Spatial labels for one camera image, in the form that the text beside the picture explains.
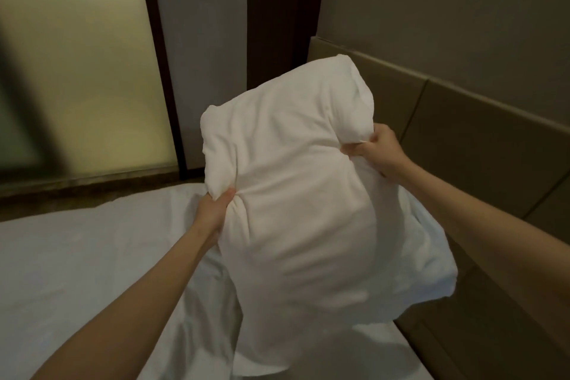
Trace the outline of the person's right hand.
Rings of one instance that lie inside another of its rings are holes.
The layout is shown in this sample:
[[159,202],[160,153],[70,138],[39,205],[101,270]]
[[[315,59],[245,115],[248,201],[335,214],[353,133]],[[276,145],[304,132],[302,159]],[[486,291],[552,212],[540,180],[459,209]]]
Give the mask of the person's right hand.
[[349,157],[361,157],[365,159],[368,164],[383,177],[393,182],[398,181],[402,171],[405,170],[411,162],[400,146],[395,132],[386,124],[375,123],[370,138],[360,143],[373,144],[373,153],[371,156]]

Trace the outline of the frosted glass window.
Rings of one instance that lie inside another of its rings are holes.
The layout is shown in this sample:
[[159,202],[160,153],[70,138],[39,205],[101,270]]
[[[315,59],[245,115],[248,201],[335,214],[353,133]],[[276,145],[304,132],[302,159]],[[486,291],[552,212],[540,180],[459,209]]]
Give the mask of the frosted glass window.
[[163,167],[146,0],[0,0],[0,189]]

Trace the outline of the white bed sheet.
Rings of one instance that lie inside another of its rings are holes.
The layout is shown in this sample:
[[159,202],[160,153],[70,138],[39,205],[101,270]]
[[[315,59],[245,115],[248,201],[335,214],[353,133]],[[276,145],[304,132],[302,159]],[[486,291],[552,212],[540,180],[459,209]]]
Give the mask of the white bed sheet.
[[[202,183],[94,208],[0,222],[0,380],[29,380],[70,336],[152,268],[190,226]],[[241,312],[212,249],[139,380],[433,380],[394,324],[326,339],[291,369],[232,373]]]

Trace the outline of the person's left forearm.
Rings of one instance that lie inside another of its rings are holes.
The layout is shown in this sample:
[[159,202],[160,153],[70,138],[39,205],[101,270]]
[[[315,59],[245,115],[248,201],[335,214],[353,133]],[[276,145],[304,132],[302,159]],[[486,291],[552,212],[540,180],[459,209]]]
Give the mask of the person's left forearm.
[[155,266],[65,341],[30,380],[137,380],[219,227],[196,218]]

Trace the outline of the beige padded headboard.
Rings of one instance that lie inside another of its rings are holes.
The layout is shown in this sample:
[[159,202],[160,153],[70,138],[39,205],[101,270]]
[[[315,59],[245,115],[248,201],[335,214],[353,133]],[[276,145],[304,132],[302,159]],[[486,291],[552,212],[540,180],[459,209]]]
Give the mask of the beige padded headboard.
[[[312,37],[307,61],[346,54],[411,160],[458,189],[570,244],[570,128],[444,81]],[[440,380],[570,380],[560,349],[450,241],[452,297],[416,305],[397,326]]]

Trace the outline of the person's right forearm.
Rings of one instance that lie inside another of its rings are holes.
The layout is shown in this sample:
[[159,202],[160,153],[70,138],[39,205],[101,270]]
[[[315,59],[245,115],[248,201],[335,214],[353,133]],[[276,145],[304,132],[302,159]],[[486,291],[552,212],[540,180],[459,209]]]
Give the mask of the person's right forearm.
[[520,304],[539,298],[570,311],[570,245],[404,158],[381,173],[406,188],[463,250]]

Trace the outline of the white pillow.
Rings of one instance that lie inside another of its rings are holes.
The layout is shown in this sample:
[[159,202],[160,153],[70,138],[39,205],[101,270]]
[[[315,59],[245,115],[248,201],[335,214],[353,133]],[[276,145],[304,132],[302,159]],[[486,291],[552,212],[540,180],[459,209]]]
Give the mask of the white pillow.
[[288,369],[329,335],[449,297],[444,230],[406,189],[342,144],[373,134],[352,59],[316,59],[201,116],[205,185],[229,187],[218,244],[243,320],[232,372]]

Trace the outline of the dark wooden window frame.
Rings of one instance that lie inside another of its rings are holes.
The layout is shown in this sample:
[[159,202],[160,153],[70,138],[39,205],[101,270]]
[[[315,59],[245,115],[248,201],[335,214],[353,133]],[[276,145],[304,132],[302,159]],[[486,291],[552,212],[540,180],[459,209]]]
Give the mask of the dark wooden window frame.
[[184,181],[189,178],[189,175],[188,175],[185,153],[183,150],[180,123],[175,106],[175,96],[173,91],[172,77],[169,69],[164,31],[162,29],[159,1],[145,0],[145,4],[148,13],[149,24],[151,26],[153,45],[159,67],[161,85],[167,108],[167,116],[169,119],[170,130],[173,137],[173,144],[175,147],[175,155],[177,158],[179,177],[180,180]]

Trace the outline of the person's left hand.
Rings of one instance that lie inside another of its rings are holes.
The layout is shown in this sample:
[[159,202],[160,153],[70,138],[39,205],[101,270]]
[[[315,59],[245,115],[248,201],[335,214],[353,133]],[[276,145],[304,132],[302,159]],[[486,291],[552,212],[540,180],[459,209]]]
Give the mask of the person's left hand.
[[224,226],[225,212],[213,210],[213,196],[205,194],[198,202],[192,228],[204,237],[213,238]]

